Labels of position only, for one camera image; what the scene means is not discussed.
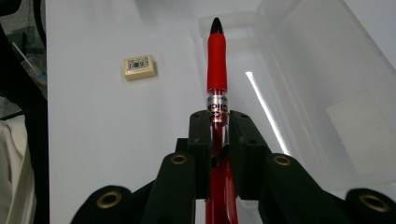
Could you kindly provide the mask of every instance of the pen tip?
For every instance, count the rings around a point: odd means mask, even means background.
[[[213,20],[212,27],[210,28],[210,34],[214,33],[223,34],[221,22],[217,17]]]

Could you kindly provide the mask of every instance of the plastic container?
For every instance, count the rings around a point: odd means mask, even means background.
[[[267,106],[266,121],[249,115],[273,151],[326,190],[396,179],[396,72],[343,1],[264,0],[257,11],[201,18],[205,53],[214,17],[227,38],[229,107]],[[240,94],[263,100],[244,105]]]

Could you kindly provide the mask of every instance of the metal grommet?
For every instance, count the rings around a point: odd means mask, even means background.
[[[96,201],[96,205],[100,208],[110,208],[121,201],[122,194],[119,191],[111,190],[102,194]]]
[[[176,154],[173,157],[171,157],[171,162],[175,165],[180,165],[183,164],[187,161],[187,157],[181,154]]]
[[[362,194],[359,196],[361,202],[367,207],[381,213],[388,212],[390,210],[389,205],[384,202],[381,198],[376,197],[372,194]]]
[[[291,165],[291,160],[285,156],[275,156],[274,162],[284,166]]]

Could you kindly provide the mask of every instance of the red pen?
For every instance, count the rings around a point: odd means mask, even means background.
[[[228,103],[226,41],[219,18],[215,18],[207,42],[207,111],[213,141],[211,197],[206,201],[206,224],[237,224],[235,186],[226,147]]]

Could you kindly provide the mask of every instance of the white surface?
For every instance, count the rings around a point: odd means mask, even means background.
[[[163,157],[175,150],[177,138],[187,137],[189,115],[205,109],[206,63],[198,19],[256,10],[259,3],[46,3],[51,223],[70,222],[88,196],[103,186],[135,190],[155,178]],[[389,26],[378,30],[375,25],[391,16],[381,17],[382,11],[367,13],[372,8],[369,1],[348,0],[348,4],[359,12],[358,18],[370,28],[367,30],[375,41],[396,35],[390,22],[384,21],[381,24]],[[390,1],[383,4],[395,5]],[[381,3],[375,3],[375,10],[379,6]],[[396,52],[394,46],[382,50],[385,55]],[[122,74],[123,59],[145,54],[153,55],[158,76],[127,82]],[[257,59],[255,54],[242,52],[239,56],[239,63],[258,63],[250,60]],[[249,67],[236,66],[233,59],[228,64],[234,74],[241,75],[230,78],[230,108],[252,116],[270,147],[277,149],[245,75]],[[261,77],[256,79],[263,83]],[[269,90],[261,91],[265,95]],[[239,210],[241,221],[248,220],[249,211]],[[196,223],[203,220],[198,206]]]

